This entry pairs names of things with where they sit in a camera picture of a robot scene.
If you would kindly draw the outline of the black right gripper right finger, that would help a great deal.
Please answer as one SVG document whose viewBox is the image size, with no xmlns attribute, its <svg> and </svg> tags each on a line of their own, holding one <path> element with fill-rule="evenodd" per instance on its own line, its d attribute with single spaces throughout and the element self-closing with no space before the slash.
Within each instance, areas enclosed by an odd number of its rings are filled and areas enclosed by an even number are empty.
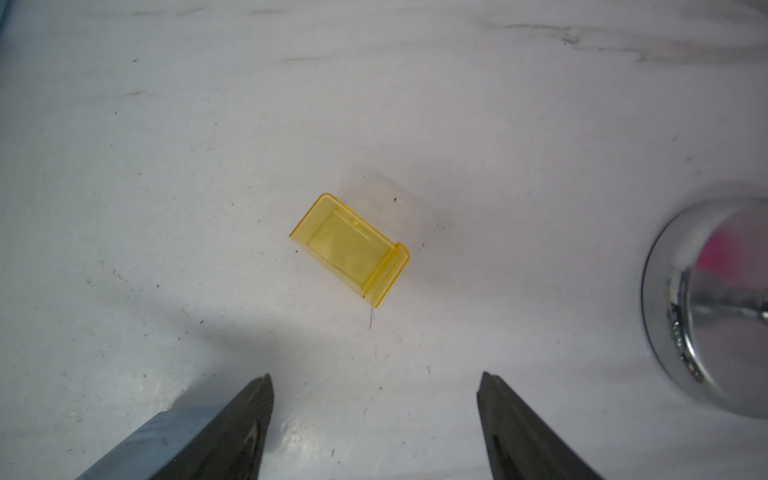
<svg viewBox="0 0 768 480">
<path fill-rule="evenodd" d="M 482 375 L 477 404 L 493 478 L 600 477 L 500 376 Z"/>
</svg>

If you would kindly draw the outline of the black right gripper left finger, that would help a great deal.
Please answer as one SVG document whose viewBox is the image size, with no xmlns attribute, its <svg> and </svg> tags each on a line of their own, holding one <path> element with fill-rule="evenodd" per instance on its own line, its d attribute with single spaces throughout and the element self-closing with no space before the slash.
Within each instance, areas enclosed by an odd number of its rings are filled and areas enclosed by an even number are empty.
<svg viewBox="0 0 768 480">
<path fill-rule="evenodd" d="M 250 381 L 151 479 L 258 478 L 274 402 L 270 375 Z"/>
</svg>

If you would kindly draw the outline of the chrome cup holder stand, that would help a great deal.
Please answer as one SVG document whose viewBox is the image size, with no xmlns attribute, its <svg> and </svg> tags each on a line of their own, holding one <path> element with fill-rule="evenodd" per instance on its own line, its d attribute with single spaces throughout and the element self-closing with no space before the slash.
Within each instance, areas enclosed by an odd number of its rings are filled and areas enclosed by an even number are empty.
<svg viewBox="0 0 768 480">
<path fill-rule="evenodd" d="M 766 418 L 766 198 L 702 201 L 673 217 L 646 260 L 641 309 L 648 343 L 681 391 Z"/>
</svg>

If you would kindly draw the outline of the blue pencil sharpener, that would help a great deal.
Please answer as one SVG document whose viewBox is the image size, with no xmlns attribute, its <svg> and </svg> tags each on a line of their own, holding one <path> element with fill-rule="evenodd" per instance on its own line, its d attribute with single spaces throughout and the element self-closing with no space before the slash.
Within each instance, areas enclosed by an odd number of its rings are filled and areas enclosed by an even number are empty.
<svg viewBox="0 0 768 480">
<path fill-rule="evenodd" d="M 223 404 L 161 412 L 77 477 L 150 479 L 178 455 L 223 409 Z"/>
</svg>

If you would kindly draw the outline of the clear yellow sharpener tray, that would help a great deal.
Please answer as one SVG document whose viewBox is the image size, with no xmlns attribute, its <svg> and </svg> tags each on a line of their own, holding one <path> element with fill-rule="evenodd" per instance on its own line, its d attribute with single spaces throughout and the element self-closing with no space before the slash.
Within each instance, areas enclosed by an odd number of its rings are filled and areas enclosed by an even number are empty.
<svg viewBox="0 0 768 480">
<path fill-rule="evenodd" d="M 318 197 L 290 238 L 372 308 L 381 305 L 410 260 L 402 243 L 329 193 Z"/>
</svg>

